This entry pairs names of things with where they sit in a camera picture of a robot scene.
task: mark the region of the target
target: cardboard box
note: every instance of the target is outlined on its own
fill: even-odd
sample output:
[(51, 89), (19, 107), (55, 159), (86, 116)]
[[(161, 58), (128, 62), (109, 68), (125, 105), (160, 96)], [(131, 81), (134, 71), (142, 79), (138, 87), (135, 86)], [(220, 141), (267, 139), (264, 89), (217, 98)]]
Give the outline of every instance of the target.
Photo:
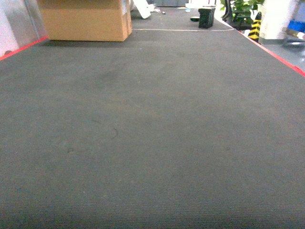
[(132, 32), (129, 0), (38, 0), (50, 40), (123, 42)]

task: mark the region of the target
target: black and yellow striped post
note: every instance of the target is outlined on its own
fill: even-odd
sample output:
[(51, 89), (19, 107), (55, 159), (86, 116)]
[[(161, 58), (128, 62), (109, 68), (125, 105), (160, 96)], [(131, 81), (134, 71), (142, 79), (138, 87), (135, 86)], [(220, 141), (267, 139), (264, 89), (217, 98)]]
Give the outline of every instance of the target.
[(261, 29), (261, 23), (262, 23), (262, 13), (259, 12), (255, 20), (253, 21), (252, 29), (248, 35), (248, 37), (255, 42), (258, 42), (259, 39), (259, 31)]

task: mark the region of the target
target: red tape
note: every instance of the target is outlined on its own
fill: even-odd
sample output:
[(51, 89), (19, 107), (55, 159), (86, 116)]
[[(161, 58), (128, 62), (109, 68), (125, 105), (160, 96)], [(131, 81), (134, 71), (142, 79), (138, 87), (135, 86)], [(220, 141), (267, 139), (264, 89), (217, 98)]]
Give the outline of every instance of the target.
[(303, 77), (305, 77), (305, 72), (300, 69), (299, 67), (291, 64), (290, 62), (288, 62), (287, 60), (283, 59), (282, 57), (280, 57), (279, 55), (275, 54), (274, 52), (270, 51), (269, 49), (265, 48), (264, 46), (260, 45), (259, 43), (253, 41), (252, 39), (246, 37), (247, 39), (249, 39), (250, 41), (252, 41), (254, 44), (256, 44), (258, 47), (260, 47), (262, 50), (264, 50), (265, 52), (267, 52), (268, 54), (272, 55), (273, 57), (275, 57), (276, 59), (278, 59), (280, 62), (282, 62), (283, 64), (285, 64), (286, 66), (288, 66), (289, 68), (293, 69), (294, 71), (296, 71), (297, 73), (299, 73), (300, 75), (302, 75)]
[(19, 52), (21, 52), (21, 51), (23, 51), (23, 50), (25, 50), (25, 49), (27, 49), (27, 48), (29, 48), (29, 47), (31, 47), (31, 46), (37, 44), (37, 43), (39, 43), (39, 42), (42, 42), (42, 41), (44, 41), (44, 40), (47, 39), (47, 38), (48, 38), (48, 37), (40, 38), (39, 40), (37, 40), (37, 41), (35, 41), (35, 42), (32, 42), (32, 43), (30, 43), (30, 44), (28, 44), (28, 45), (26, 45), (26, 46), (23, 46), (23, 47), (20, 48), (20, 49), (17, 49), (17, 50), (15, 50), (15, 51), (12, 51), (12, 52), (10, 52), (9, 54), (6, 54), (6, 55), (0, 57), (0, 61), (4, 60), (4, 59), (6, 59), (6, 58), (8, 58), (8, 57), (10, 57), (10, 56), (12, 56), (12, 55), (15, 55), (16, 53), (19, 53)]

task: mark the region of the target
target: gray carpet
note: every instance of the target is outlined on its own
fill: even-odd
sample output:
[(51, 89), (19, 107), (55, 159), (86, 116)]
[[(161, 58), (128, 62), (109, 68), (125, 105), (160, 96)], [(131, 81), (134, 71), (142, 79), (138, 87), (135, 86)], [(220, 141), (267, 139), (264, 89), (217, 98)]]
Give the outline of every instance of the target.
[(227, 29), (1, 61), (0, 228), (305, 227), (305, 78)]

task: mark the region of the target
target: blue box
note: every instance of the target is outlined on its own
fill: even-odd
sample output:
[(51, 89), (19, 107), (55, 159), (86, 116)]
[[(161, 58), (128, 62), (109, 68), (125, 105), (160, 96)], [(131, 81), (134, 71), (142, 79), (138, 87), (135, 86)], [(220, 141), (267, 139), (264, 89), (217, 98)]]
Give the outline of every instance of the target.
[(304, 32), (305, 31), (305, 22), (291, 20), (288, 29)]

